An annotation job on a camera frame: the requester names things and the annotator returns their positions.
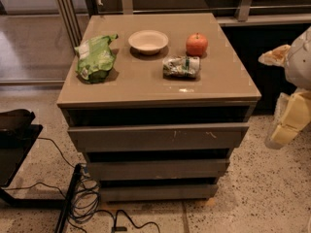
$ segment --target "crumpled plastic bag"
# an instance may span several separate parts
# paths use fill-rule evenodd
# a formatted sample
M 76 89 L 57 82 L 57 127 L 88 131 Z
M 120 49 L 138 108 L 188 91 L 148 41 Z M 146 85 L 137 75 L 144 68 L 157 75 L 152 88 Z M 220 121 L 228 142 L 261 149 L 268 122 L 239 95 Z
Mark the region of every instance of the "crumpled plastic bag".
M 97 36 L 75 48 L 79 57 L 76 73 L 87 83 L 105 81 L 116 60 L 109 45 L 117 38 L 118 34 Z

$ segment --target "bowl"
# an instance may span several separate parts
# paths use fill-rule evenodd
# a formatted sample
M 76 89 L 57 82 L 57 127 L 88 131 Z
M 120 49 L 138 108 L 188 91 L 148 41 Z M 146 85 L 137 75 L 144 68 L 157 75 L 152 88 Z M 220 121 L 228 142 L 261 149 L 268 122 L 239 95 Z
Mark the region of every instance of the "bowl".
M 132 34 L 128 43 L 142 54 L 154 55 L 167 46 L 168 38 L 158 31 L 143 30 Z

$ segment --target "red apple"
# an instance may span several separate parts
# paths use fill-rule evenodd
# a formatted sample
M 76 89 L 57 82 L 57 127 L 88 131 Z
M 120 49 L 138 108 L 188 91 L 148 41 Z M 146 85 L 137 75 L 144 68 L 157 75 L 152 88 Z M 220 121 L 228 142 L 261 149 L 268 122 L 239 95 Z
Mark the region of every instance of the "red apple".
M 191 34 L 186 40 L 187 54 L 191 56 L 202 56 L 207 50 L 208 42 L 200 33 Z

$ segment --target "terrazzo floor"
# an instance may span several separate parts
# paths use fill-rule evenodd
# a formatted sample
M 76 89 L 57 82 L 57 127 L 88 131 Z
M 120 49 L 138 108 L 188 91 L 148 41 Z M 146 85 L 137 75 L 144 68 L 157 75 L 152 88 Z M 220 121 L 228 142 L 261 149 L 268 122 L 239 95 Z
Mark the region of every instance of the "terrazzo floor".
M 70 56 L 64 59 L 64 65 L 66 61 L 70 64 Z M 60 86 L 0 86 L 0 112 L 17 108 L 33 111 L 36 115 L 33 123 L 44 127 L 40 137 L 53 139 L 70 163 L 85 162 L 76 152 L 64 117 L 56 106 L 60 89 Z M 215 197 L 100 203 L 98 209 L 113 213 L 125 210 L 138 225 L 154 221 L 161 233 L 307 233 L 311 215 L 311 126 L 282 149 L 270 150 L 264 145 L 264 138 L 272 120 L 273 116 L 250 118 L 250 129 L 241 146 L 234 150 Z M 72 172 L 72 167 L 50 141 L 38 139 L 10 188 L 42 182 L 66 192 Z M 61 198 L 57 190 L 41 185 L 8 192 L 17 198 Z M 53 232 L 59 213 L 58 210 L 15 209 L 0 202 L 0 232 Z M 104 233 L 111 232 L 112 225 L 107 214 L 99 213 L 79 226 L 89 233 Z M 123 215 L 118 225 L 127 227 L 127 232 L 157 232 L 154 225 L 134 229 Z M 68 225 L 64 232 L 83 231 Z

